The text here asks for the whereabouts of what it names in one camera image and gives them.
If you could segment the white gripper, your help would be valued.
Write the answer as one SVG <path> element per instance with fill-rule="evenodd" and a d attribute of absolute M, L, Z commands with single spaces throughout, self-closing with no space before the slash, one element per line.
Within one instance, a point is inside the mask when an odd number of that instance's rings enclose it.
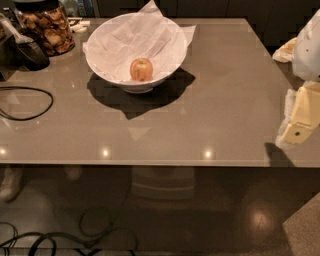
<path fill-rule="evenodd" d="M 320 125 L 320 9 L 293 38 L 278 48 L 272 58 L 281 63 L 292 61 L 295 76 L 306 82 L 285 97 L 284 120 L 275 140 L 277 147 L 302 144 Z"/>

